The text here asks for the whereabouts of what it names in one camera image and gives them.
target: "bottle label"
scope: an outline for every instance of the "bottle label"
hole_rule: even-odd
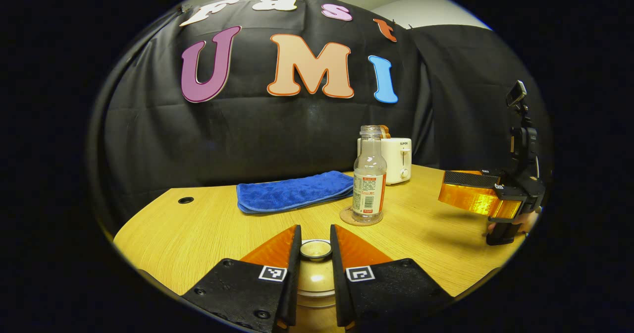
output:
[[[384,175],[355,174],[353,211],[364,215],[380,213],[383,210],[384,192]]]

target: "cork coaster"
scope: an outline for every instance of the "cork coaster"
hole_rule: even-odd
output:
[[[352,206],[344,208],[341,211],[341,213],[339,213],[339,217],[344,222],[346,222],[346,223],[348,223],[350,225],[357,225],[357,226],[370,226],[370,225],[374,225],[374,224],[376,224],[378,222],[381,222],[381,220],[383,220],[383,217],[381,217],[378,220],[378,222],[358,222],[353,217],[353,207]]]

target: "blue letter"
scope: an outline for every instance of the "blue letter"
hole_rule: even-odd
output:
[[[374,64],[374,73],[376,74],[376,93],[374,93],[374,98],[381,103],[396,103],[398,96],[394,93],[392,76],[390,75],[392,64],[389,60],[375,55],[369,56],[368,59]]]

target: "hand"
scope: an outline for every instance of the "hand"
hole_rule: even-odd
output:
[[[521,224],[519,229],[517,229],[517,232],[528,233],[530,229],[532,229],[532,226],[535,225],[535,222],[537,221],[538,216],[539,216],[539,213],[537,213],[537,211],[518,215],[515,218],[515,220],[513,220],[513,224]],[[496,225],[495,222],[491,223],[489,227],[487,228],[487,231],[489,232],[492,231],[495,225]]]

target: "orange letter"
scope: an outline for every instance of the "orange letter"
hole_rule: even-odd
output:
[[[383,35],[392,42],[396,42],[396,37],[392,36],[392,31],[394,31],[390,26],[385,23],[382,19],[373,19],[372,21],[378,23],[378,29],[383,33]]]
[[[355,91],[348,78],[348,55],[350,48],[330,42],[315,58],[302,37],[296,35],[272,35],[271,41],[278,45],[275,81],[266,87],[271,95],[290,96],[299,93],[301,87],[295,83],[295,72],[302,79],[309,93],[317,92],[319,83],[328,72],[328,82],[321,91],[331,98],[351,98]]]

